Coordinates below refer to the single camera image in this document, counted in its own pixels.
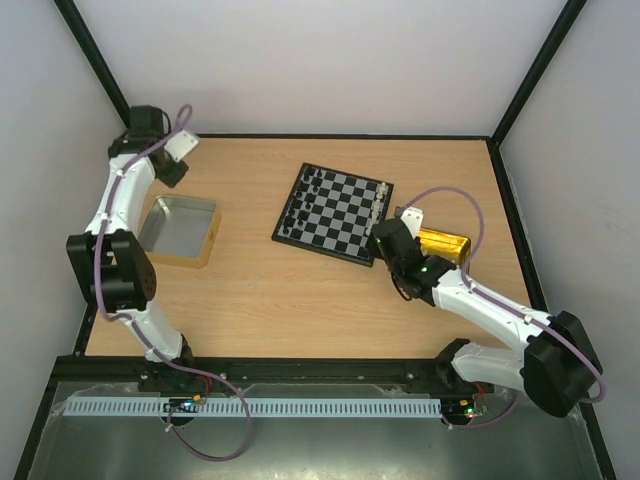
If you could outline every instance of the white wall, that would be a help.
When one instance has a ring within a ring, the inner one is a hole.
[[[0,4],[0,478],[13,478],[54,359],[85,308],[65,252],[122,126],[49,0]]]
[[[596,411],[621,479],[640,469],[638,25],[634,0],[588,2],[503,145],[549,304],[604,365]]]
[[[565,0],[77,0],[131,103],[199,132],[490,135]]]

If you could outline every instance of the black frame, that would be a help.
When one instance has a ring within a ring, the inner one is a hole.
[[[114,108],[120,115],[123,124],[129,123],[129,105],[122,94],[115,78],[100,53],[97,44],[93,40],[80,12],[73,0],[54,0],[60,13],[64,17],[78,44],[84,52],[87,60],[95,71],[98,79],[111,99]],[[531,65],[522,84],[518,88],[507,111],[500,121],[496,131],[491,137],[474,135],[317,135],[317,134],[200,134],[209,138],[295,138],[295,139],[367,139],[367,140],[483,140],[491,158],[500,196],[504,205],[507,221],[511,229],[518,261],[522,269],[527,293],[531,306],[540,310],[547,310],[547,304],[542,293],[535,265],[529,250],[529,244],[524,233],[522,221],[516,207],[515,198],[511,190],[509,178],[505,170],[500,145],[506,138],[518,115],[524,108],[528,98],[534,91],[538,81],[544,74],[547,66],[560,48],[564,38],[571,29],[587,0],[568,0],[547,36],[538,55]],[[131,382],[140,381],[141,369],[144,369],[144,361],[141,357],[85,357],[84,352],[91,334],[91,329],[96,315],[95,307],[87,307],[75,343],[73,355],[58,357],[45,392],[35,416],[31,432],[27,439],[22,458],[20,460],[15,479],[26,479],[33,463],[38,443],[53,402],[55,390],[61,381],[92,381],[92,382]],[[275,363],[278,368],[287,365],[301,364],[305,367],[305,373],[318,376],[331,377],[335,382],[342,378],[344,382],[352,382],[353,375],[365,369],[368,372],[377,372],[380,383],[385,381],[393,383],[407,382],[408,374],[416,368],[430,368],[433,360],[313,360],[313,359],[217,359],[200,358],[198,364],[205,368],[220,371],[221,368],[229,370],[234,365],[242,365],[243,368],[251,368],[254,365],[260,371],[265,370],[265,364]],[[592,405],[581,404],[582,415],[587,424],[587,430],[591,438],[596,459],[600,466],[603,478],[613,480],[616,478],[613,465],[609,458],[604,439]]]

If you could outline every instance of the wooden surface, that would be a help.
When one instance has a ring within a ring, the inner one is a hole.
[[[437,185],[481,204],[485,242],[471,265],[480,283],[527,303],[493,169],[482,141],[205,139],[173,190],[155,182],[143,208],[170,193],[212,199],[222,221],[201,270],[155,265],[157,299],[197,356],[429,358],[451,340],[499,342],[421,301],[405,302],[384,262],[373,268],[273,242],[271,234],[303,162],[395,185],[392,206]],[[423,199],[424,226],[471,237],[478,220],[454,193]],[[96,319],[88,355],[141,355],[118,322]]]

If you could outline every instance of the black and white checkered board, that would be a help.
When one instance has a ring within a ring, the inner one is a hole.
[[[271,237],[361,265],[373,265],[371,225],[385,218],[393,185],[305,163]]]

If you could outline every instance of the robotic arm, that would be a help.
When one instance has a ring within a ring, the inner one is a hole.
[[[602,373],[580,320],[564,311],[554,317],[519,305],[466,277],[453,263],[438,256],[423,256],[410,230],[414,227],[412,219],[403,215],[372,229],[394,284],[408,295],[405,299],[419,298],[457,313],[509,347],[458,342],[465,344],[453,356],[455,372],[467,382],[487,382],[526,392],[545,412],[565,417],[587,397],[595,378],[585,363],[547,330],[570,342]]]
[[[147,156],[140,156],[150,146],[167,139],[167,135],[162,110],[132,107],[131,128],[109,148],[109,179],[98,211],[83,234],[67,240],[67,254],[82,294],[87,303],[96,304],[94,258],[102,235],[99,276],[104,308],[111,319],[124,322],[152,362],[161,359],[147,347],[139,332],[169,360],[191,353],[186,339],[169,324],[154,300],[155,270],[133,233],[153,180],[158,178],[174,187],[188,170],[182,158],[198,144],[197,137],[186,131],[169,135],[164,148],[152,148]],[[106,228],[101,232],[104,220]]]

